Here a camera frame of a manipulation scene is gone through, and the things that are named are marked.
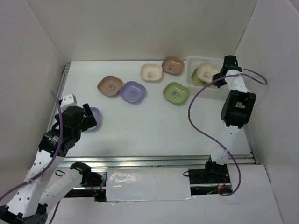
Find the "green panda plate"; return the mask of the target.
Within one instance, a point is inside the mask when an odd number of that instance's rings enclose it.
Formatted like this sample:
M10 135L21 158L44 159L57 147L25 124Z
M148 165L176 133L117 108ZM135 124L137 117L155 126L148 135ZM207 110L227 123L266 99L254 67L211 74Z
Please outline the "green panda plate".
M191 81L192 83L195 85L195 86L207 86L208 83L202 81L199 79L198 75L197 75L197 71L198 71L198 68L196 68L192 75L191 75Z
M189 90L182 84L171 82L163 90L163 96L173 104L182 104L189 96Z

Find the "cream panda plate front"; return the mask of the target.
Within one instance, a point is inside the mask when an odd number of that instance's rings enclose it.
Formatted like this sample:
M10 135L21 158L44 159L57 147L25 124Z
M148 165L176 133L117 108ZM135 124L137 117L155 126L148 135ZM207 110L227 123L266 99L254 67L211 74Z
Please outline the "cream panda plate front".
M213 75L218 74L221 70L221 66L212 62L203 62L197 70L198 78L205 82L212 82Z

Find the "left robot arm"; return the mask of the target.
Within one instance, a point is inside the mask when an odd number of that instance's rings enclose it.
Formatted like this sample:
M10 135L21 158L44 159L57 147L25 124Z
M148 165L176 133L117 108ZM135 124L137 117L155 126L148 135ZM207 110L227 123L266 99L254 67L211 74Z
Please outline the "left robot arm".
M44 224L50 210L73 187L102 184L101 175L77 161L59 181L46 187L67 152L80 140L82 132L98 124L88 104L68 106L55 118L56 123L42 137L36 159L24 182L13 188L16 194L12 200L1 206L2 221L9 224Z

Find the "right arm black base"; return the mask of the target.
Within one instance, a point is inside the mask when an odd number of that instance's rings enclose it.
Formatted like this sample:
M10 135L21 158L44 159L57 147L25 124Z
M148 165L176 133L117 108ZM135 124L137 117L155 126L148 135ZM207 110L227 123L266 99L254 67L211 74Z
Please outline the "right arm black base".
M191 195L231 194L233 189L227 165L224 169L219 168L208 161L203 169L188 169L183 172L183 176L189 179Z

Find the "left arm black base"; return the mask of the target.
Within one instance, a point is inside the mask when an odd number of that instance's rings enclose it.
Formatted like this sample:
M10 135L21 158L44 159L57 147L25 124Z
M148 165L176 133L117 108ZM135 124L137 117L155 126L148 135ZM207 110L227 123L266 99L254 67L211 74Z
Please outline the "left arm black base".
M106 199L106 172L97 173L91 171L91 167L82 162L75 162L70 169L78 171L82 175L79 187L73 187L65 198L93 198L97 202L105 202Z

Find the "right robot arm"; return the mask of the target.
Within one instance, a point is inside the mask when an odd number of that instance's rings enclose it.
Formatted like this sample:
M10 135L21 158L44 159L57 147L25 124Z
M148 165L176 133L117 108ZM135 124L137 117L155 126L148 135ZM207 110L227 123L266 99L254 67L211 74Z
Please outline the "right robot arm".
M248 123L256 100L256 94L248 90L241 73L236 56L228 55L224 57L220 72L213 75L213 85L218 88L227 85L229 93L221 111L220 145L210 155L203 172L204 179L210 183L226 173L232 145L241 128Z

